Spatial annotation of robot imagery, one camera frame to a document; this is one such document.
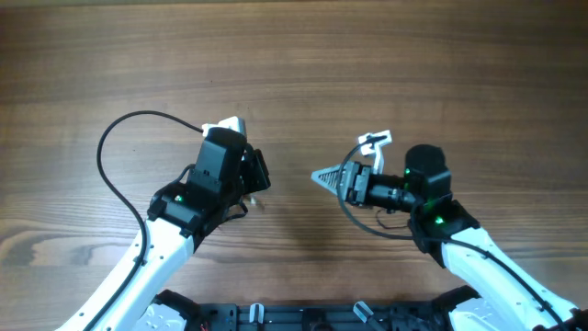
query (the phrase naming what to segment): wire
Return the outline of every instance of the wire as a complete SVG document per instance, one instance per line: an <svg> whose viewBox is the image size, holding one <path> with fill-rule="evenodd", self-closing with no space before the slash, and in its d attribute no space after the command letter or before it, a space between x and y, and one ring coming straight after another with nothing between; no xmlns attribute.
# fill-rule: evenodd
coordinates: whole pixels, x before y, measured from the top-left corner
<svg viewBox="0 0 588 331"><path fill-rule="evenodd" d="M351 220L351 222L353 222L353 224L357 225L363 231L365 231L367 233L370 233L370 234L379 235L381 237L388 238L388 239L413 240L413 238L411 236L409 236L409 235L386 234L386 233L383 233L383 232L374 230L374 229L372 229L370 227L367 227L362 222L360 222L351 213L351 211L349 211L347 209L347 207L345 206L345 200L343 199L343 191L342 191L342 187L341 187L341 178L343 177L343 171L345 169L345 165L347 165L347 162L349 162L349 160L351 159L351 157L361 148L361 146L367 145L367 144L370 144L370 143L375 143L375 142L380 141L380 140L382 140L384 138L386 138L386 137L379 136L379 137L372 137L372 138L367 139L363 143L361 143L361 144L357 145L356 147L354 147L354 149L352 149L351 152L349 152L349 154L345 157L345 159L343 159L343 162L341 163L341 166L339 166L339 171L337 172L337 178L336 178L336 185L335 185L335 187L337 189L337 200L339 201L339 206L343 210L343 213L345 214L345 216L347 216L347 218L349 220Z"/></svg>
<svg viewBox="0 0 588 331"><path fill-rule="evenodd" d="M396 230L396 229L405 229L408 227L408 225L396 225L396 226L388 226L386 224L384 224L378 217L378 215L382 212L385 211L385 209L380 209L379 211L376 211L376 222L378 223L379 226L381 226L382 228L386 229L386 230Z"/></svg>
<svg viewBox="0 0 588 331"><path fill-rule="evenodd" d="M341 209L343 210L343 213L347 216L347 218L354 223L355 225L357 225L359 228L361 228L362 230L370 233L370 234L375 234L384 238L389 238L389 239L400 239L400 240L413 240L413 238L411 236L407 236L407 235L396 235L396 234L386 234L380 231L376 231L374 229L371 229L367 226L365 226L362 222L360 222L358 219L356 219L353 214L351 214L351 212L347 209L347 207L345 206L345 201L343 199L343 192L341 190L341 178L343 177L343 171L345 168L345 165L347 164L347 162L349 162L349 160L351 159L351 157L361 148L361 146L369 144L369 143L374 143L377 142L379 140L384 139L385 137L383 136L379 136L379 137L372 137L367 139L365 142L357 145L354 149L351 150L351 152L349 152L349 154L345 157L345 159L343 160L343 163L341 164L341 166L339 167L339 171L337 172L337 180L336 180L336 188L337 188L337 199L339 201L339 206L341 206ZM417 210L418 207L422 206L423 203L414 203L413 207L411 208L411 220L410 222L415 222L414 219L414 213ZM443 239L443 238L432 238L432 237L424 237L422 238L424 241L428 241L431 243L441 243L441 244L453 244L453 245L460 245L462 247L466 247L469 248L477 253L480 253L482 255L484 255L485 257L489 258L491 261L493 261L494 263L496 263L498 266L500 266L502 269L504 269L504 271L506 271L508 274L510 274L516 281L518 281L519 284L521 284L521 286L529 292L529 294L531 294L531 296L537 300L537 302L539 302L539 304L541 304L541 307L548 312L549 315L551 315L551 317L555 320L555 322L558 324L558 327L563 330L563 331L568 331L568 327L566 325L564 325L563 321L561 320L561 318L555 313L555 311L553 311L553 309L551 308L551 305L549 304L549 302L543 300L543 298L541 298L541 296L535 291L533 290L533 288L531 288L531 286L529 286L529 284L526 283L525 280L523 280L518 274L516 274L516 272L514 270L512 270L510 267L508 267L506 264L504 264L504 262L502 262L498 257L495 257L492 253L485 251L479 247L476 247L475 245L469 244L469 243L465 243L459 240L453 240L453 239Z"/></svg>
<svg viewBox="0 0 588 331"><path fill-rule="evenodd" d="M171 182L170 182L168 185L171 185L171 184L177 184L177 183L179 183L179 182L180 182L180 180L182 180L182 178L184 178L184 176L186 175L186 173L187 173L189 170L192 170L192 169L194 169L194 167L195 167L195 166L196 166L195 164L189 164L189 165L186 165L186 167L184 168L184 170L182 170L182 173L180 174L180 176L179 176L178 178L176 178L176 179L172 180L172 181L171 181Z"/></svg>
<svg viewBox="0 0 588 331"><path fill-rule="evenodd" d="M247 212L249 212L249 210L247 209L247 206L245 206L245 204L243 203L243 200L240 200L240 201L239 201L239 207L241 207L241 209L243 210L243 212L236 213L236 214L233 214L233 215L231 215L231 216L228 216L228 217L227 217L227 218L226 218L226 219L223 221L223 223L226 223L226 222L228 222L228 221L231 221L231 220L236 220L236 219L243 218L243 217L247 216Z"/></svg>
<svg viewBox="0 0 588 331"><path fill-rule="evenodd" d="M135 219L137 219L137 223L139 224L139 228L141 229L141 251L139 252L139 256L135 259L135 264L133 265L132 269L130 270L129 275L127 275L127 278L125 278L125 280L122 281L119 288L112 294L110 299L108 299L108 301L104 304L104 306L102 306L100 311L98 311L98 313L94 316L94 318L92 318L90 323L88 323L88 325L85 326L84 331L89 331L92 329L92 327L94 327L94 325L100 320L100 318L102 318L102 316L108 310L108 308L110 308L112 303L114 303L117 300L117 298L125 290L127 285L129 285L133 276L137 273L137 270L141 267L141 264L145 258L145 253L147 252L147 228L145 227L145 222L143 221L143 219L140 216L137 209L110 182L110 180L108 179L107 174L104 172L104 168L102 166L102 148L104 147L104 141L106 140L108 134L112 131L112 129L114 129L115 126L117 126L117 124L121 123L122 121L124 121L128 118L138 116L138 115L161 116L161 117L167 118L169 120L174 120L174 121L188 127L189 129L192 129L194 131L202 133L202 129L200 129L200 128L198 128L198 127L196 127L186 121L183 121L183 120L181 120L177 117L174 117L172 115L165 114L160 111L154 111L154 110L140 110L140 111L134 111L129 114L123 115L123 116L119 117L117 120L113 121L110 125L108 125L107 129L104 131L104 133L102 133L102 137L100 137L100 141L98 142L98 148L96 151L96 164L98 166L98 172L100 173L102 180L104 180L104 182L106 183L108 188L110 188L112 193L114 193L114 195L116 195L117 198L119 198L120 201L122 201L122 203L124 203L124 205L127 206L127 208L129 208L130 212L132 212L133 216L135 216Z"/></svg>

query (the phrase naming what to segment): wood grain surface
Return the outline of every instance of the wood grain surface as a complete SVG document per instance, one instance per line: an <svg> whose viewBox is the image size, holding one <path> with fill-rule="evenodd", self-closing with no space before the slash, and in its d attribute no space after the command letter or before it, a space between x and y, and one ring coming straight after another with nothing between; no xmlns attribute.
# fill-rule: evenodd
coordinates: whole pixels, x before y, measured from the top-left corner
<svg viewBox="0 0 588 331"><path fill-rule="evenodd" d="M585 308L586 14L580 2L493 0L0 11L0 329L62 324L137 233L95 153L107 125L138 109L197 125L240 116L269 167L265 208L223 225L166 284L196 302L389 302L460 285L412 243L362 233L311 182L359 134L391 129L386 172L417 143L441 146L455 197ZM128 120L105 168L145 212L201 140Z"/></svg>

